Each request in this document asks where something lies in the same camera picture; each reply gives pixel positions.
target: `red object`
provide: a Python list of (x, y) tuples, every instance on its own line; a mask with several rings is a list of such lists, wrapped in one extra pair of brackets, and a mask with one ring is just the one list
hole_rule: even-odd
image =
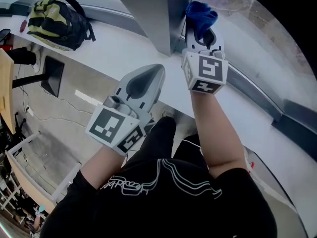
[(0, 49), (3, 49), (4, 51), (10, 51), (13, 49), (13, 45), (0, 45)]
[(250, 166), (251, 166), (251, 168), (253, 169), (254, 168), (254, 162), (251, 162), (251, 163), (249, 163), (250, 164)]
[(23, 33), (23, 31), (24, 31), (24, 29), (25, 29), (25, 27), (26, 27), (26, 24), (27, 24), (27, 21), (24, 20), (24, 21), (22, 22), (21, 26), (20, 26), (20, 33)]

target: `gray floor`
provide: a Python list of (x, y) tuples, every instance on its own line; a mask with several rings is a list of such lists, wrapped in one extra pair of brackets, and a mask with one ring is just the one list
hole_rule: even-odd
[[(26, 40), (15, 38), (14, 47), (30, 45)], [(48, 49), (42, 50), (41, 71), (45, 56), (51, 56), (65, 63), (59, 97), (56, 98), (39, 85), (33, 83), (24, 86), (26, 94), (19, 88), (13, 90), (14, 111), (19, 112), (19, 120), (27, 119), (25, 134), (40, 131), (38, 139), (32, 141), (29, 147), (23, 148), (23, 153), (17, 159), (26, 171), (49, 193), (64, 179), (76, 162), (86, 163), (101, 144), (85, 133), (85, 126), (94, 111), (95, 106), (75, 95), (75, 91), (103, 102), (112, 94), (118, 82), (92, 68), (66, 58)], [(14, 75), (19, 78), (34, 75), (30, 65), (15, 65)], [(25, 108), (34, 112), (33, 116)], [(158, 102), (152, 108), (152, 114), (157, 121), (165, 104)], [(177, 112), (176, 138), (184, 138), (195, 129), (194, 119)], [(139, 149), (142, 140), (133, 150)], [(180, 140), (175, 139), (173, 153)], [(130, 151), (129, 158), (135, 153)]]

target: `black backpack strap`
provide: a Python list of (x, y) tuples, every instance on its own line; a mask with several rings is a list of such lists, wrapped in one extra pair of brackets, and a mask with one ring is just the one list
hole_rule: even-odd
[(89, 22), (87, 22), (87, 25), (88, 25), (90, 35), (88, 37), (86, 35), (85, 40), (93, 40), (93, 42), (94, 42), (96, 40), (96, 38), (95, 38), (95, 34), (93, 32), (93, 27), (91, 26), (91, 24)]
[[(35, 12), (45, 11), (46, 7), (52, 4), (54, 1), (56, 0), (43, 0), (40, 2), (36, 2), (34, 5), (34, 11)], [(82, 15), (86, 19), (86, 14), (84, 12), (83, 7), (80, 6), (80, 4), (76, 0), (65, 0), (65, 1), (68, 2), (78, 14)]]

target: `backpack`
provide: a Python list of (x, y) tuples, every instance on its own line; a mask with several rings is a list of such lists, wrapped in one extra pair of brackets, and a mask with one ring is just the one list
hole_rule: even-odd
[(96, 40), (83, 8), (76, 0), (66, 0), (76, 11), (57, 0), (34, 4), (29, 20), (29, 35), (64, 51), (76, 50), (84, 40)]

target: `white countertop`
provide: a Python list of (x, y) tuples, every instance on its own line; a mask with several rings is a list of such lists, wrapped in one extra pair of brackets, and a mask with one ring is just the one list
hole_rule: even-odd
[[(19, 32), (25, 17), (0, 17), (0, 29), (38, 43), (116, 80), (144, 65), (161, 63), (166, 78), (159, 100), (193, 117), (190, 94), (181, 70), (180, 54), (167, 57), (156, 51), (150, 40), (138, 34), (92, 22), (96, 41), (85, 41), (72, 52), (54, 49)], [(295, 143), (271, 126), (272, 118), (229, 86), (216, 97), (236, 129), (242, 143), (256, 152), (274, 173), (294, 202), (310, 237), (317, 233), (317, 163)]]

